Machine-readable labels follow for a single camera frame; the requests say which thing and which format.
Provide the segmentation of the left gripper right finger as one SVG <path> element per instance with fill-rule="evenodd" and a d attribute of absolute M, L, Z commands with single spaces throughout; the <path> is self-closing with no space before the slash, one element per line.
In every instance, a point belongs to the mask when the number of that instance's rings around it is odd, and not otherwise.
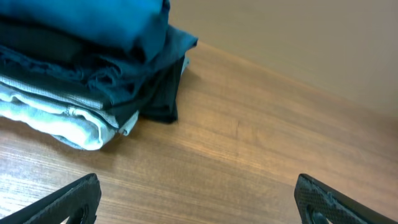
<path fill-rule="evenodd" d="M 300 174 L 294 198 L 303 224 L 397 224 L 308 174 Z"/>

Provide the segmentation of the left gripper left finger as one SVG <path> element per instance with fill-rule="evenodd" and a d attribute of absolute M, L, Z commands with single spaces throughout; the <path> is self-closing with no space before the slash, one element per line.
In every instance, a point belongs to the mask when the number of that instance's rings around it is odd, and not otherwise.
<path fill-rule="evenodd" d="M 87 174 L 35 203 L 1 219 L 3 224 L 94 224 L 101 188 L 95 173 Z"/>

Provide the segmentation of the blue polo shirt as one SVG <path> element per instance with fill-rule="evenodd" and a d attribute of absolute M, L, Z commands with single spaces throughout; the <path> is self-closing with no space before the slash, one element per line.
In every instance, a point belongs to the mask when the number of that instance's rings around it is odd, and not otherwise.
<path fill-rule="evenodd" d="M 152 60 L 165 44 L 164 0 L 1 0 L 1 15 Z"/>

